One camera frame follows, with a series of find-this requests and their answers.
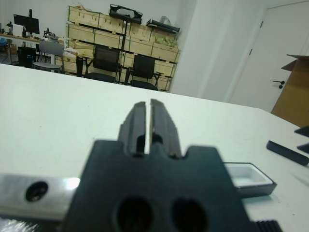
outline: computer monitor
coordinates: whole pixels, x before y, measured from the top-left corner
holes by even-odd
[[[32,18],[31,20],[32,31],[29,31],[30,30],[29,17],[16,14],[14,15],[14,23],[17,25],[25,26],[27,32],[30,32],[30,33],[34,32],[36,34],[40,33],[39,20],[37,18]]]

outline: metal plate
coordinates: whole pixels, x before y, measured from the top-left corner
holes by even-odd
[[[37,201],[30,202],[26,199],[27,190],[31,185],[38,182],[47,184],[47,192],[41,199],[33,198]],[[72,196],[79,182],[80,179],[76,177],[56,178],[0,174],[0,215],[62,220],[69,209]],[[34,194],[39,194],[40,190],[42,190],[40,184],[30,189]]]

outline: white door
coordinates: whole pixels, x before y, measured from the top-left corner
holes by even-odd
[[[291,72],[281,68],[302,55],[309,36],[309,2],[269,9],[230,103],[271,112]]]

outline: gray chair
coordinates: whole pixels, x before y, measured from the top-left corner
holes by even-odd
[[[62,73],[64,73],[63,52],[64,52],[64,48],[62,44],[50,42],[50,41],[41,41],[39,62],[34,62],[33,68],[40,69],[40,70],[47,70],[47,71],[54,70],[58,72],[62,70]],[[60,56],[62,65],[55,65],[55,64],[49,64],[46,62],[42,62],[43,53]]]

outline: screw hole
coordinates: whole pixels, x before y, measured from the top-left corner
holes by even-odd
[[[153,221],[152,209],[141,197],[131,197],[122,202],[117,216],[123,232],[147,232]]]
[[[39,201],[48,190],[48,185],[44,181],[36,182],[27,189],[26,191],[26,200],[28,202],[37,202]]]
[[[202,232],[207,226],[202,207],[193,200],[176,200],[172,208],[172,218],[180,232]]]

